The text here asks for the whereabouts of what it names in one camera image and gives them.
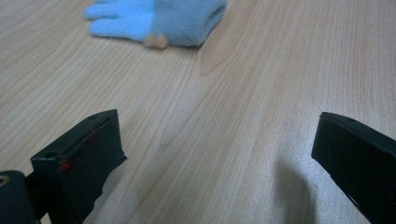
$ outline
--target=glove finger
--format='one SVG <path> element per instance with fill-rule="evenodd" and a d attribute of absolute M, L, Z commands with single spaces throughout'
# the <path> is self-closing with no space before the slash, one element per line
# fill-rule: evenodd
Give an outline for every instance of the glove finger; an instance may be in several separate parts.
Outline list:
<path fill-rule="evenodd" d="M 224 15 L 227 1 L 221 0 L 212 5 L 212 10 L 208 10 L 204 15 L 204 23 L 202 25 L 203 33 L 208 35 L 212 29 L 219 23 Z"/>
<path fill-rule="evenodd" d="M 102 18 L 117 18 L 118 11 L 116 3 L 95 4 L 87 7 L 84 12 L 86 20 L 97 20 Z"/>
<path fill-rule="evenodd" d="M 146 22 L 131 23 L 126 20 L 102 19 L 91 23 L 90 34 L 105 37 L 129 38 L 141 42 L 149 35 L 149 28 L 149 24 Z"/>

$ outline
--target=wooden tabletop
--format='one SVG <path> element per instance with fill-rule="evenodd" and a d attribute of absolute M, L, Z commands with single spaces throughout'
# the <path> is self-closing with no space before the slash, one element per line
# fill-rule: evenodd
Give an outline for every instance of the wooden tabletop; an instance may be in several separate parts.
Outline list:
<path fill-rule="evenodd" d="M 395 1 L 230 0 L 165 50 L 88 35 L 91 3 L 0 2 L 0 170 L 118 109 L 129 159 L 84 223 L 369 223 L 310 153 L 322 111 L 396 138 Z"/>

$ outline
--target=stuffed glove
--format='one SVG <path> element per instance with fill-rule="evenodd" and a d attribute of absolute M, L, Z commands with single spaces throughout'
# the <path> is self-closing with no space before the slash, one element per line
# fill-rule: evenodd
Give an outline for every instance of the stuffed glove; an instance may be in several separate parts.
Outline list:
<path fill-rule="evenodd" d="M 96 0 L 85 10 L 90 34 L 148 47 L 200 46 L 221 20 L 227 0 Z"/>

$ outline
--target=table surface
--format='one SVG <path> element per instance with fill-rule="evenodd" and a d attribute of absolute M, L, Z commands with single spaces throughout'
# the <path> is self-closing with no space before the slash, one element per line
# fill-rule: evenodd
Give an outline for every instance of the table surface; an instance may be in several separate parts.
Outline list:
<path fill-rule="evenodd" d="M 0 2 L 1 170 L 118 109 L 129 159 L 84 223 L 369 223 L 310 153 L 322 111 L 396 138 L 395 1 L 230 0 L 165 50 L 88 35 L 91 3 Z"/>

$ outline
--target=glove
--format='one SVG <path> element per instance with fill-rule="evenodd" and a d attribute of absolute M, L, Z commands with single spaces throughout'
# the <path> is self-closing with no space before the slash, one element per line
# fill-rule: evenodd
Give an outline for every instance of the glove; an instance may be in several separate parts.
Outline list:
<path fill-rule="evenodd" d="M 96 0 L 84 16 L 90 34 L 148 47 L 200 46 L 221 20 L 227 0 Z"/>

